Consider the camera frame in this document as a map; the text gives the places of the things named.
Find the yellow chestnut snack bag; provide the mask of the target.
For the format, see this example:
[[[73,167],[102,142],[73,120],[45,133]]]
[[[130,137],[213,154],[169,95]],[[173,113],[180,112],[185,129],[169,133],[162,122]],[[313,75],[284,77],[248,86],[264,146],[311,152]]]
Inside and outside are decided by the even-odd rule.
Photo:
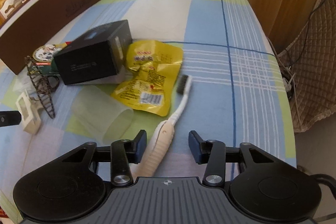
[[[134,110],[167,116],[182,61],[183,49],[179,47],[158,40],[132,43],[125,63],[132,78],[120,83],[112,98]]]

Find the checkered tablecloth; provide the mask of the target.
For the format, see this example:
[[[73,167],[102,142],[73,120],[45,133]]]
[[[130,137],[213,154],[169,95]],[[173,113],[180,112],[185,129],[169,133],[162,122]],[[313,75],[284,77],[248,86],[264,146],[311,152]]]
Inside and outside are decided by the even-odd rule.
[[[247,141],[296,167],[289,103],[280,69],[247,0],[101,0],[73,20],[50,44],[71,41],[93,27],[127,19],[136,40],[159,40],[183,49],[181,75],[193,77],[186,108],[156,176],[203,176],[187,135],[227,146]],[[1,207],[14,223],[21,217],[13,188],[25,174],[87,142],[95,141],[72,115],[84,86],[59,85],[56,117],[43,110],[36,135],[22,126],[1,128]]]

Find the translucent plastic cup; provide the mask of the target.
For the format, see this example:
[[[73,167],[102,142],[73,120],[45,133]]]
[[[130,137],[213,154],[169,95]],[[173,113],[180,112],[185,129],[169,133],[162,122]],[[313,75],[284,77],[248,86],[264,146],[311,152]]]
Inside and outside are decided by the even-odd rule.
[[[82,88],[71,110],[90,136],[103,145],[121,139],[133,120],[133,109],[92,85]]]

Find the white toothbrush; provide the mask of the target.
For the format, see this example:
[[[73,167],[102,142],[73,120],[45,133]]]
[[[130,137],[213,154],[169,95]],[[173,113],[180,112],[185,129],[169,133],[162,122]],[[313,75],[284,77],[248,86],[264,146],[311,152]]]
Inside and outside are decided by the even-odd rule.
[[[137,177],[151,177],[163,161],[173,137],[175,134],[175,125],[183,113],[189,99],[193,78],[188,75],[183,75],[177,87],[177,93],[182,95],[179,106],[171,114],[171,116],[157,125],[155,132],[150,139],[149,144],[142,156],[142,159],[137,166],[131,169],[132,175]]]

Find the white cardboard holder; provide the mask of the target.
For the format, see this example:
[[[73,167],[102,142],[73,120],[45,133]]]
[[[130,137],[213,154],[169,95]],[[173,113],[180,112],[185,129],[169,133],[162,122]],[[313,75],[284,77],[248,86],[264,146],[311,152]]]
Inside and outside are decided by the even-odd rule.
[[[7,19],[9,15],[20,5],[22,5],[24,0],[6,0],[1,7],[1,16]]]

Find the brown quilted chair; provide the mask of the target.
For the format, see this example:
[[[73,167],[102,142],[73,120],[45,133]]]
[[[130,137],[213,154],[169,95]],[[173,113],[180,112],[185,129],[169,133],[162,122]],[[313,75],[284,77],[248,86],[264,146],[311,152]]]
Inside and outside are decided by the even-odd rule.
[[[335,113],[335,0],[320,0],[299,36],[281,53],[282,71],[294,75],[289,100],[295,133]]]

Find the green snack box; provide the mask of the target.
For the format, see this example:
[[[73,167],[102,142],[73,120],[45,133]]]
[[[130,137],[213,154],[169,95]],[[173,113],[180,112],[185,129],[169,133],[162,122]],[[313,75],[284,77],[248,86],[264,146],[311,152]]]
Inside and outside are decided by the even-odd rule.
[[[45,76],[58,76],[59,71],[54,62],[54,56],[69,44],[71,44],[71,42],[46,44],[34,50],[33,56],[28,62],[28,69],[31,71],[30,73],[40,73]]]

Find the large brown storage box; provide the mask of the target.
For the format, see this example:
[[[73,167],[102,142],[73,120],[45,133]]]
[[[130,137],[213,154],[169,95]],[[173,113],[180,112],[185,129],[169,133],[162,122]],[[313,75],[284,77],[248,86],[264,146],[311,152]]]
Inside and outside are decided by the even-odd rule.
[[[18,74],[25,57],[100,0],[28,0],[1,25],[1,61]]]

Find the black cardboard box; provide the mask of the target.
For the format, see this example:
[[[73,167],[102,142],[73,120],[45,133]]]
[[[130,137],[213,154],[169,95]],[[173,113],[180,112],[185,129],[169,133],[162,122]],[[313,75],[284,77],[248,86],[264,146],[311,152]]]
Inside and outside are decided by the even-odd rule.
[[[54,56],[65,85],[119,84],[133,42],[127,20],[88,30]]]

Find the white small hook holder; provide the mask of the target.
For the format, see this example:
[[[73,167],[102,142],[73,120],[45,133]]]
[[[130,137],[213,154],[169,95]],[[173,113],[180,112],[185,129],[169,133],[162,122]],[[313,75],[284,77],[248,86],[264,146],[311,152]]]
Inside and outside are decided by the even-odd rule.
[[[31,98],[28,92],[23,91],[15,102],[22,116],[23,131],[35,135],[41,126],[39,110],[43,108],[40,100]]]

